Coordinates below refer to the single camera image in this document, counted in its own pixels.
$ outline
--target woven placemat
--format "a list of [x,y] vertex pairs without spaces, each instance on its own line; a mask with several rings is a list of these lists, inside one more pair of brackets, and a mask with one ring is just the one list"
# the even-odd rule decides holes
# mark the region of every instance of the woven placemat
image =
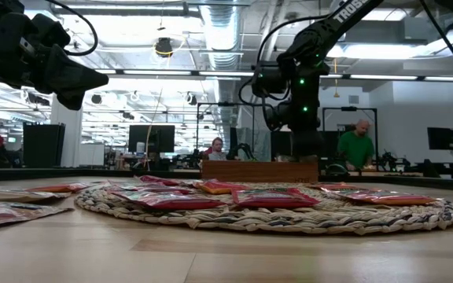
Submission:
[[144,208],[107,193],[105,189],[82,191],[75,203],[83,209],[121,219],[185,225],[190,228],[227,229],[252,232],[266,230],[294,233],[392,233],[396,231],[446,229],[453,225],[453,203],[439,199],[428,205],[386,206],[353,203],[317,189],[295,184],[244,184],[252,188],[298,187],[321,203],[311,208],[247,209],[233,204],[231,195],[210,195],[227,205],[203,210],[161,211]]

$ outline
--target metal frame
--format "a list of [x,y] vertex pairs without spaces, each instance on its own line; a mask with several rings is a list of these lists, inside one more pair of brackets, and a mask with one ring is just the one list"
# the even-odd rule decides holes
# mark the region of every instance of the metal frame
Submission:
[[357,112],[358,110],[370,110],[374,113],[374,126],[375,126],[375,160],[376,168],[378,171],[378,123],[377,123],[377,109],[376,108],[360,108],[360,107],[323,107],[322,108],[322,132],[326,131],[326,110],[340,110],[342,112]]
[[223,106],[223,107],[235,107],[235,106],[251,106],[252,108],[252,144],[251,147],[253,147],[253,144],[255,142],[255,106],[252,105],[245,105],[242,103],[230,103],[230,102],[219,102],[219,103],[212,103],[212,102],[207,102],[207,103],[197,103],[197,133],[195,134],[195,149],[198,149],[198,127],[199,127],[199,119],[198,117],[201,115],[201,106],[202,105],[218,105],[218,106]]

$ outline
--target speaker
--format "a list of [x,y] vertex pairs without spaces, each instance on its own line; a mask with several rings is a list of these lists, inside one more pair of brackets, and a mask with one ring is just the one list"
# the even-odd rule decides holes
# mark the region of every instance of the speaker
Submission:
[[24,165],[28,168],[60,167],[66,126],[24,125]]

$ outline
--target pillar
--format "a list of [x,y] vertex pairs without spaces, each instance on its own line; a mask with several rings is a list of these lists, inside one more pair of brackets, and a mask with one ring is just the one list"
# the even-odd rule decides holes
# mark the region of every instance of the pillar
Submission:
[[79,111],[69,110],[57,100],[56,94],[53,96],[50,123],[63,123],[66,126],[64,143],[62,145],[62,167],[79,166],[79,144],[82,141],[82,119],[83,108]]

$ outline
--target wooden table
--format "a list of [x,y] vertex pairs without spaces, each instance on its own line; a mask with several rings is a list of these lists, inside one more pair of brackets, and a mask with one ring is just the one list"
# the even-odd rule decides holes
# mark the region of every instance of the wooden table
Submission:
[[[40,186],[101,178],[0,182]],[[453,200],[453,191],[365,184]],[[74,207],[69,198],[58,206]],[[453,228],[377,236],[191,230],[76,208],[0,227],[1,282],[453,282]]]

